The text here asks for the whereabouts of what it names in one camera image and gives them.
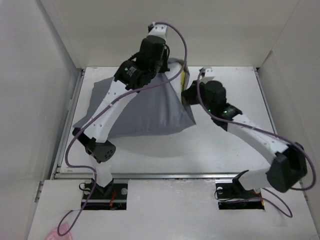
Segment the white pillow yellow edge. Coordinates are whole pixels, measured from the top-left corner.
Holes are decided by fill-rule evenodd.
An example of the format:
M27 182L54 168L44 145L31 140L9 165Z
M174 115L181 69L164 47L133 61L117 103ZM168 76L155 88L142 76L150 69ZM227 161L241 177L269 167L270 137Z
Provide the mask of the white pillow yellow edge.
M181 75L181 79L180 79L181 100L180 101L182 105L185 106L186 100L183 97L183 91L185 91L188 88L189 79L190 79L190 71L187 64L185 64L185 66L183 67L183 70L181 71L180 75Z

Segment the grey pillowcase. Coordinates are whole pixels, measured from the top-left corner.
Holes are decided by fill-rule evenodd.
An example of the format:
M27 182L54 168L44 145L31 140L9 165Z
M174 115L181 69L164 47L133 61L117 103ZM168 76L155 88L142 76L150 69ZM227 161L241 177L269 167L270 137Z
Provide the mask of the grey pillowcase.
M170 58L169 71L158 73L154 88L135 96L109 132L109 139L162 136L179 133L196 124L191 107L181 103L183 60Z

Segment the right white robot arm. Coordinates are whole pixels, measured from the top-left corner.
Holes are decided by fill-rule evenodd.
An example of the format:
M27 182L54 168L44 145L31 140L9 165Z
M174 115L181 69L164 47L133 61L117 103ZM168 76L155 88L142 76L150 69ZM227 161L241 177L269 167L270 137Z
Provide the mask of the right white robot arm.
M240 109L227 102L226 89L221 82L193 81L181 97L189 105L202 104L217 126L243 140L268 163L266 168L246 169L234 177L231 190L235 196L243 197L259 188L285 193L306 176L308 171L302 147L262 133Z

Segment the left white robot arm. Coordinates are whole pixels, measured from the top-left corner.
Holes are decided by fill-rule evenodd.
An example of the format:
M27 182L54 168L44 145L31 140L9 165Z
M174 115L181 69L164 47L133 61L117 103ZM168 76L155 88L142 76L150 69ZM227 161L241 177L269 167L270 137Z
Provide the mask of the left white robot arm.
M150 83L157 73L169 71L169 52L164 36L145 37L139 51L124 61L114 74L108 92L90 120L72 133L94 159L91 166L94 192L103 199L112 193L110 167L116 146L108 140L111 128L138 93L153 87Z

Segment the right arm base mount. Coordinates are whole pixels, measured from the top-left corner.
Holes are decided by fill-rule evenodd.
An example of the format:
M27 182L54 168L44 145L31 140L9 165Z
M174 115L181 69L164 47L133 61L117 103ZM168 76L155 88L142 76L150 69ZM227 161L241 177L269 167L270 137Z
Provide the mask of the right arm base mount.
M215 182L214 197L218 201L219 210L264 210L261 190L245 190L239 178L245 170L232 179L220 179Z

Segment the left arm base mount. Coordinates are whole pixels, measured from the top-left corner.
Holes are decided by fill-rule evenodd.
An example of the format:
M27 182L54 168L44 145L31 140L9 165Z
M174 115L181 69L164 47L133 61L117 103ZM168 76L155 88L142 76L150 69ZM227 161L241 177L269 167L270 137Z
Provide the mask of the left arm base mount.
M96 185L90 198L94 180L82 182L78 188L82 191L80 207L84 206L87 211L122 211L127 209L128 182L124 180L112 180L105 188Z

